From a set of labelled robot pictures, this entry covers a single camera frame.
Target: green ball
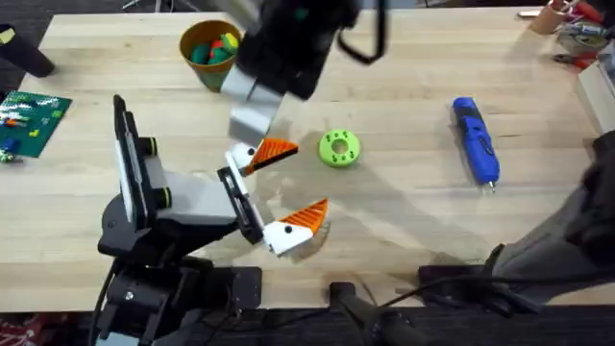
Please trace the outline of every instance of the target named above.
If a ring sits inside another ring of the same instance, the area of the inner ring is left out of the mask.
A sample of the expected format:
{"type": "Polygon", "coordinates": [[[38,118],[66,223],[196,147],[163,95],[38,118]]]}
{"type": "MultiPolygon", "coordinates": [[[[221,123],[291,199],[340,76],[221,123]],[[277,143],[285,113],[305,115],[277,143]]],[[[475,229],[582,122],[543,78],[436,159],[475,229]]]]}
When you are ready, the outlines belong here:
{"type": "Polygon", "coordinates": [[[207,64],[209,60],[209,49],[211,49],[209,43],[199,44],[194,47],[190,60],[194,63],[207,64]]]}

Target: green ring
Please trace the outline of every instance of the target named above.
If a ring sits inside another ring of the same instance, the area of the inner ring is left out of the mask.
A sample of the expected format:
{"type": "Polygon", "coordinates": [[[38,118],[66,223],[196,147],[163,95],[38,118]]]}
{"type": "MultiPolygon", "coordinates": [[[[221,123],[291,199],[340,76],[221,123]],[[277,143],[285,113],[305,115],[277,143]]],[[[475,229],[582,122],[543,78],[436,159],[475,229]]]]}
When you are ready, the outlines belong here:
{"type": "Polygon", "coordinates": [[[331,130],[318,142],[318,156],[324,164],[334,168],[347,167],[358,160],[361,153],[361,144],[358,137],[350,131],[331,130]],[[341,140],[346,145],[346,151],[335,153],[333,143],[341,140]]]}

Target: wooden table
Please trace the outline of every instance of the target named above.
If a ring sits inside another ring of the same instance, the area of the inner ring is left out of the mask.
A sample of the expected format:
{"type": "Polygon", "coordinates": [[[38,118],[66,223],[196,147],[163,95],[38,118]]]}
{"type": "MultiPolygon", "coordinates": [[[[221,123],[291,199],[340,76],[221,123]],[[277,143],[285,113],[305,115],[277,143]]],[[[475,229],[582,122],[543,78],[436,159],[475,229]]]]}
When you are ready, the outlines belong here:
{"type": "MultiPolygon", "coordinates": [[[[248,180],[268,220],[323,197],[326,227],[278,259],[239,233],[198,253],[218,265],[257,265],[266,308],[325,306],[331,281],[350,280],[382,303],[416,284],[419,265],[481,263],[523,236],[578,185],[597,136],[574,94],[576,73],[550,61],[552,37],[526,30],[514,9],[395,11],[386,58],[366,68],[334,49],[314,96],[284,100],[272,136],[299,155],[248,180]],[[502,165],[481,192],[455,142],[450,107],[474,96],[502,165]],[[354,131],[360,163],[334,170],[316,143],[354,131]]],[[[58,66],[21,90],[74,100],[39,160],[0,167],[0,310],[92,309],[111,259],[98,254],[101,213],[118,192],[111,97],[160,141],[168,169],[215,177],[232,103],[207,92],[179,54],[181,33],[215,13],[57,15],[42,50],[58,66]]],[[[371,49],[370,13],[348,35],[371,49]]],[[[558,304],[615,303],[612,286],[558,304]]],[[[407,301],[419,305],[418,301],[407,301]]]]}

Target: black cable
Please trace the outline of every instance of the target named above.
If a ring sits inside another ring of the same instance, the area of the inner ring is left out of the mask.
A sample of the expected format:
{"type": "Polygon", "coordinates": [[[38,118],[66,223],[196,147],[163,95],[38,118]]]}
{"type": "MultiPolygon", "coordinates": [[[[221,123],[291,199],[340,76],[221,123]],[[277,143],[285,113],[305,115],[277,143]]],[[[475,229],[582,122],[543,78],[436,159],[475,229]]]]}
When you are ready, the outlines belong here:
{"type": "Polygon", "coordinates": [[[373,62],[380,59],[386,52],[386,43],[388,39],[388,0],[377,0],[376,9],[376,52],[374,53],[374,55],[366,56],[358,52],[358,50],[356,50],[355,48],[348,45],[348,43],[346,43],[346,40],[343,37],[343,30],[340,30],[339,34],[337,35],[337,45],[339,45],[339,48],[343,50],[346,54],[348,54],[351,58],[363,64],[372,64],[373,62]]]}
{"type": "MultiPolygon", "coordinates": [[[[301,321],[306,321],[310,318],[315,318],[318,316],[322,316],[324,314],[329,313],[329,309],[322,309],[322,310],[318,310],[315,312],[310,312],[310,313],[306,313],[304,315],[301,315],[299,317],[293,317],[290,318],[286,321],[283,321],[282,323],[279,323],[277,325],[274,326],[259,326],[259,327],[254,327],[254,328],[244,328],[244,329],[222,329],[219,328],[218,330],[220,332],[224,332],[224,333],[249,333],[249,332],[263,332],[263,331],[274,331],[276,329],[285,327],[285,326],[289,326],[301,321]]],[[[210,323],[208,323],[207,321],[202,321],[203,324],[205,324],[206,326],[210,327],[210,328],[215,328],[215,326],[212,326],[210,323]]]]}
{"type": "Polygon", "coordinates": [[[103,282],[103,286],[100,289],[100,293],[98,293],[98,299],[96,300],[96,306],[94,307],[94,312],[92,313],[92,320],[89,324],[89,331],[87,333],[87,344],[89,346],[94,346],[96,343],[94,330],[96,329],[96,325],[98,324],[98,319],[100,318],[100,310],[103,307],[103,301],[105,300],[105,294],[107,293],[107,289],[111,284],[111,279],[117,273],[119,268],[119,260],[114,259],[111,267],[109,268],[109,272],[107,273],[107,278],[103,282]]]}
{"type": "Polygon", "coordinates": [[[397,304],[404,299],[417,295],[425,290],[432,289],[441,284],[449,284],[454,282],[482,282],[482,283],[491,283],[491,284],[541,284],[541,285],[549,285],[549,284],[573,284],[573,283],[581,283],[581,282],[591,282],[599,279],[604,279],[607,276],[613,276],[615,274],[615,266],[611,266],[605,269],[596,270],[591,273],[585,274],[577,274],[577,275],[568,275],[562,277],[551,277],[551,278],[504,278],[504,277],[494,277],[494,276],[484,276],[484,275],[463,275],[458,277],[444,278],[440,280],[436,280],[434,282],[423,284],[409,291],[408,293],[404,293],[397,298],[391,299],[390,301],[379,306],[379,309],[388,308],[394,304],[397,304]]]}

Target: blue tool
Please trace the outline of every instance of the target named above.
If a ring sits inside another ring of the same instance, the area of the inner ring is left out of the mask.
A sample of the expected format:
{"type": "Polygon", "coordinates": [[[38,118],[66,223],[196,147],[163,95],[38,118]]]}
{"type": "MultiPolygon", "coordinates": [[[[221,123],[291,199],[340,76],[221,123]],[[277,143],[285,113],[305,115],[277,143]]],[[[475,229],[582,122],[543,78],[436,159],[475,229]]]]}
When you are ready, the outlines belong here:
{"type": "Polygon", "coordinates": [[[471,97],[459,97],[453,101],[453,110],[457,126],[463,132],[463,146],[477,182],[480,185],[489,184],[493,193],[496,193],[500,163],[479,108],[471,97]]]}

